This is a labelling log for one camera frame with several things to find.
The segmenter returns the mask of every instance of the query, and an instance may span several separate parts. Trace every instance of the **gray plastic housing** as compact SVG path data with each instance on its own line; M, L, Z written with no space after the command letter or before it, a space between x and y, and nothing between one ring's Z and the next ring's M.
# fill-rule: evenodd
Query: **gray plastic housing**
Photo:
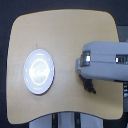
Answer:
M80 67L76 60L76 72L86 79L128 81L128 64L116 63L117 55L128 55L128 43L91 42L83 46L90 51L90 65Z

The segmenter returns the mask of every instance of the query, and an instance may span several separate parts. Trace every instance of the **wooden board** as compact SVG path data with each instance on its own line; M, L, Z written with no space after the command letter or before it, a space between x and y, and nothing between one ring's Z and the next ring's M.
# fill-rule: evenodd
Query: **wooden board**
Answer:
M75 61L84 44L118 41L113 18L105 12L58 10L20 16L13 24L7 62L7 115L12 124L62 111L118 119L123 113L121 83L93 80L97 94L84 90ZM52 57L55 78L49 91L32 94L23 79L24 63L35 49Z

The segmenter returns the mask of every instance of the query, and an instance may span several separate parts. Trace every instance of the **gray device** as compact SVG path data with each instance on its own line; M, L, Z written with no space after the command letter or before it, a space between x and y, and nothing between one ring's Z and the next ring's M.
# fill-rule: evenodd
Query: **gray device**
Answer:
M91 42L83 46L75 71L89 92L96 93L92 79L128 81L128 43Z

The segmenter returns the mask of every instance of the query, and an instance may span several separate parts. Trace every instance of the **black background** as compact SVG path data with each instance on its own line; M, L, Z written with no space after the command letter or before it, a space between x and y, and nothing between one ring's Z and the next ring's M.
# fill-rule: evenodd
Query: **black background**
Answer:
M28 124L11 125L7 120L6 60L12 24L20 15L55 9L106 11L116 25L128 25L128 0L0 0L0 128L28 128Z

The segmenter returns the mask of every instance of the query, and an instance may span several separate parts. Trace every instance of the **white glowing disc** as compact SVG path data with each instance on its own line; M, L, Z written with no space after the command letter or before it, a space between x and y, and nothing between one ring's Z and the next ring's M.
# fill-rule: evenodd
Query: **white glowing disc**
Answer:
M54 64L50 55L41 49L28 56L24 65L24 81L34 94L46 92L54 78Z

